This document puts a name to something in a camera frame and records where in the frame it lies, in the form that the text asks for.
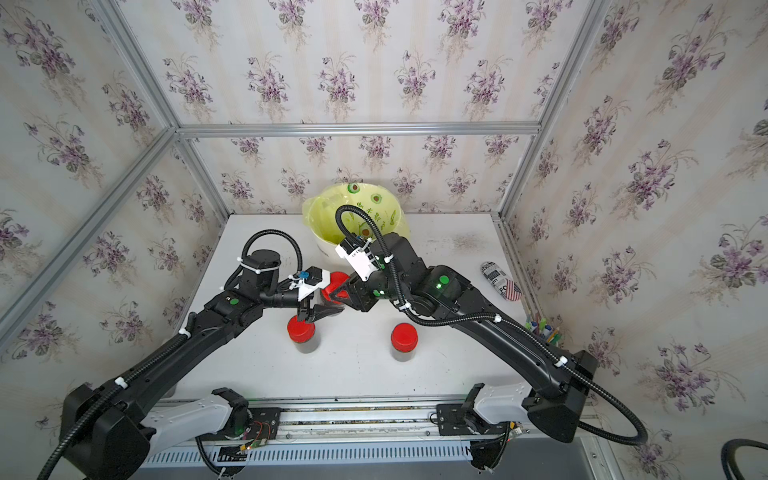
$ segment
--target white table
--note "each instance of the white table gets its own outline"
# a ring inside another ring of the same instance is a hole
[[[411,244],[427,266],[445,264],[467,277],[499,309],[519,322],[520,302],[499,296],[480,274],[480,264],[494,261],[509,273],[490,215],[415,214],[407,216]],[[237,257],[252,234],[266,228],[283,230],[301,246],[304,268],[329,268],[299,215],[233,215],[227,221],[190,311],[220,292],[237,267]],[[251,250],[280,253],[280,279],[296,269],[293,248],[283,238],[262,237]],[[421,396],[466,394],[472,385],[522,382],[519,374],[485,347],[451,327],[415,326],[419,345],[408,362],[389,353],[392,328],[408,320],[389,302],[368,313],[346,308],[317,323],[319,348],[299,353],[286,331],[295,314],[290,309],[265,310],[232,342],[221,347],[179,382],[174,399],[197,399],[223,386],[251,399],[329,398],[335,396]]]

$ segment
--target jar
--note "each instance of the jar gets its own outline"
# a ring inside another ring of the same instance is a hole
[[[295,316],[288,321],[288,336],[301,353],[312,353],[320,345],[315,324],[300,322]]]
[[[419,343],[419,334],[410,323],[400,323],[392,330],[390,336],[392,356],[398,362],[407,362],[413,358],[416,344]]]

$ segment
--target black cable hose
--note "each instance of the black cable hose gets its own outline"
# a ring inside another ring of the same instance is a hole
[[[351,233],[342,222],[341,216],[344,212],[351,212],[355,215],[358,215],[360,218],[362,218],[363,221],[365,221],[371,227],[371,231],[373,232],[373,235],[376,237],[376,241],[379,242],[379,248],[381,248],[382,253],[384,254],[384,257],[386,258],[392,255],[392,251],[389,249],[386,242],[384,241],[384,236],[382,235],[381,231],[379,231],[379,228],[376,226],[376,223],[373,221],[373,219],[360,207],[356,207],[354,205],[342,205],[336,210],[336,225],[339,227],[339,229],[344,234],[344,236],[347,239],[349,239],[349,241],[354,242],[354,244],[356,245],[360,245],[360,242],[358,242],[357,237],[353,233]],[[405,305],[406,297],[402,293],[402,287],[400,286],[400,281],[398,278],[397,266],[395,265],[395,262],[389,262],[386,264],[386,266],[387,266],[387,271],[392,277],[392,284],[395,286],[395,292],[397,295],[398,303],[399,305]],[[471,320],[483,320],[483,319],[493,321],[496,317],[494,313],[470,313],[468,315],[457,316],[451,319],[427,320],[415,315],[413,312],[410,311],[410,309],[404,309],[402,311],[411,321],[421,326],[448,326],[448,325],[454,325],[456,323],[468,322]],[[531,342],[533,342],[533,344],[536,345],[536,347],[539,350],[541,350],[541,352],[544,353],[544,355],[550,361],[557,362],[559,360],[559,357],[556,356],[552,351],[550,351],[546,343],[543,343],[537,336],[535,336],[528,329],[523,327],[523,325],[520,325],[515,321],[509,321],[505,318],[502,318],[502,322],[515,328],[517,331],[522,333],[526,338],[531,340]],[[629,408],[624,403],[622,403],[619,399],[611,395],[607,390],[603,389],[597,383],[593,382],[591,379],[588,379],[586,376],[583,376],[576,370],[573,370],[568,365],[563,365],[560,368],[562,368],[565,372],[567,372],[568,374],[576,378],[579,382],[583,383],[590,389],[594,390],[595,393],[597,393],[599,396],[606,399],[608,403],[610,403],[616,410],[618,410],[622,415],[624,415],[624,417],[626,417],[627,420],[629,420],[632,426],[637,430],[637,435],[635,435],[634,437],[616,435],[614,433],[606,432],[605,430],[599,429],[594,425],[590,425],[588,423],[584,423],[581,421],[578,423],[578,426],[580,428],[594,435],[610,440],[611,442],[621,443],[622,445],[642,445],[648,440],[648,433],[645,429],[645,426],[643,425],[643,422],[641,422],[640,419],[631,410],[629,410]]]
[[[279,237],[282,237],[286,240],[288,240],[293,247],[293,250],[296,252],[296,271],[300,272],[303,270],[303,259],[301,257],[301,249],[299,248],[299,244],[291,237],[288,233],[283,232],[282,230],[275,230],[273,228],[268,228],[266,230],[261,230],[260,232],[254,233],[251,238],[248,239],[248,241],[243,245],[243,252],[240,255],[240,258],[248,257],[248,250],[250,250],[251,245],[253,245],[253,242],[255,242],[258,238],[264,237],[265,235],[277,235]],[[230,277],[227,279],[227,282],[224,284],[225,289],[234,288],[235,285],[237,285],[237,282],[235,280],[237,279],[237,276],[240,275],[240,272],[243,271],[243,266],[238,265],[237,269],[230,275]]]
[[[207,466],[208,469],[211,470],[216,475],[221,475],[221,470],[226,468],[226,467],[220,467],[219,468],[219,467],[214,465],[214,463],[210,460],[210,458],[208,458],[208,454],[205,452],[205,449],[203,448],[202,435],[198,435],[197,437],[195,437],[194,441],[195,441],[195,443],[197,443],[197,451],[200,453],[200,457],[203,459],[203,463],[205,464],[205,466]],[[237,474],[237,472],[234,472],[231,475],[227,474],[227,471],[225,470],[224,474],[221,475],[221,476],[223,476],[225,478],[226,477],[234,477],[235,474]]]
[[[744,480],[744,475],[741,475],[741,470],[736,465],[736,450],[739,447],[756,447],[768,450],[768,444],[756,440],[733,439],[725,442],[720,450],[720,462],[723,464],[723,472],[725,472],[725,478],[728,480],[733,480],[734,477],[736,480]]]
[[[133,382],[136,378],[143,375],[147,370],[152,368],[157,362],[160,362],[162,359],[169,356],[174,350],[179,348],[182,343],[184,343],[187,340],[186,335],[178,335],[176,339],[168,345],[168,347],[163,350],[162,352],[158,353],[156,356],[148,359],[146,362],[144,362],[141,366],[136,367],[133,372],[128,374],[127,377],[124,377],[123,380],[130,386],[131,382]],[[40,474],[38,475],[38,480],[47,480],[48,477],[51,476],[51,473],[53,472],[54,467],[58,463],[58,461],[61,459],[61,457],[64,455],[64,452],[69,448],[69,446],[72,444],[72,442],[78,437],[78,435],[81,434],[83,429],[86,426],[89,426],[92,422],[94,422],[98,416],[101,415],[101,413],[104,412],[107,408],[111,406],[112,399],[118,395],[118,393],[123,391],[123,387],[119,385],[115,385],[112,387],[107,393],[104,393],[101,395],[101,397],[94,402],[91,407],[85,411],[83,415],[77,420],[77,422],[67,431],[67,434],[64,435],[64,438],[61,439],[58,446],[54,449],[54,451],[51,453],[51,456],[48,457],[47,462],[45,465],[43,465],[42,470],[40,471]]]

